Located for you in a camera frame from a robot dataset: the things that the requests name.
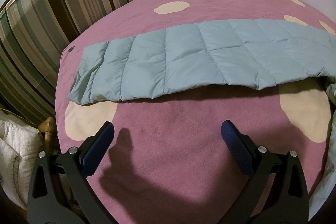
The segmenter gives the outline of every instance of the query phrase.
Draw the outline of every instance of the metal screw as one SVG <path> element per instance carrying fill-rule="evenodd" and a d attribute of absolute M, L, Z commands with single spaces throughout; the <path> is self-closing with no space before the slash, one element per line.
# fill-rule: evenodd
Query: metal screw
<path fill-rule="evenodd" d="M 294 150 L 290 151 L 289 153 L 290 153 L 290 155 L 292 157 L 296 157 L 297 156 L 297 153 Z"/>
<path fill-rule="evenodd" d="M 265 146 L 259 146 L 258 150 L 260 153 L 266 153 L 267 152 L 267 148 Z"/>
<path fill-rule="evenodd" d="M 44 151 L 42 151 L 42 152 L 39 153 L 39 158 L 43 158 L 44 156 L 45 156 L 45 152 Z"/>
<path fill-rule="evenodd" d="M 69 154 L 75 154 L 77 152 L 78 148 L 76 146 L 73 146 L 69 149 Z"/>

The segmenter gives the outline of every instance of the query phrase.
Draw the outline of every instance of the striped fabric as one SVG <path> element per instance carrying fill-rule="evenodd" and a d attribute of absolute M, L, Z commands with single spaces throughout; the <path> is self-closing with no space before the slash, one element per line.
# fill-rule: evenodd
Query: striped fabric
<path fill-rule="evenodd" d="M 10 0 L 0 12 L 0 97 L 39 123 L 54 114 L 62 50 L 132 0 Z"/>

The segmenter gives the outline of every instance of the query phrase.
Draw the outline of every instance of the pink polka dot bedspread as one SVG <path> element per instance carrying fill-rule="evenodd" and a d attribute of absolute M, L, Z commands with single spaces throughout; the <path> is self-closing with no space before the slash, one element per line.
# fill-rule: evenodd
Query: pink polka dot bedspread
<path fill-rule="evenodd" d="M 88 182 L 120 224 L 217 223 L 247 182 L 221 138 L 227 119 L 271 152 L 295 150 L 310 194 L 318 184 L 331 119 L 318 80 L 260 91 L 210 85 L 157 99 L 88 106 L 67 99 L 88 45 L 184 23 L 238 18 L 290 20 L 333 34 L 336 30 L 334 22 L 300 0 L 134 0 L 93 24 L 64 50 L 56 89 L 61 149 L 80 146 L 104 121 L 114 124 L 115 139 Z"/>

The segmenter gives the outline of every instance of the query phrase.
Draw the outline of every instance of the light blue fabric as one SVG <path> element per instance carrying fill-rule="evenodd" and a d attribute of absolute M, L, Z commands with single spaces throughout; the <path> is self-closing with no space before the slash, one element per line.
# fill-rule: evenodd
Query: light blue fabric
<path fill-rule="evenodd" d="M 203 85 L 261 90 L 328 76 L 336 105 L 336 36 L 283 20 L 232 19 L 183 24 L 88 46 L 68 99 L 155 98 Z M 336 116 L 325 175 L 310 199 L 310 217 L 336 183 Z"/>

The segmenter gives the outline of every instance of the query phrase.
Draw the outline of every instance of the blue textured pad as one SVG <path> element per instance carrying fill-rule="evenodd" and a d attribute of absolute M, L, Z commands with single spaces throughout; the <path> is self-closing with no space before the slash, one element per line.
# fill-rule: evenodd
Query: blue textured pad
<path fill-rule="evenodd" d="M 84 176 L 91 176 L 95 173 L 101 159 L 114 138 L 114 126 L 106 122 L 97 132 L 94 143 L 87 150 L 82 158 L 81 173 Z"/>
<path fill-rule="evenodd" d="M 253 157 L 239 137 L 240 133 L 236 132 L 229 120 L 226 120 L 222 124 L 221 134 L 240 172 L 251 177 L 254 174 Z"/>

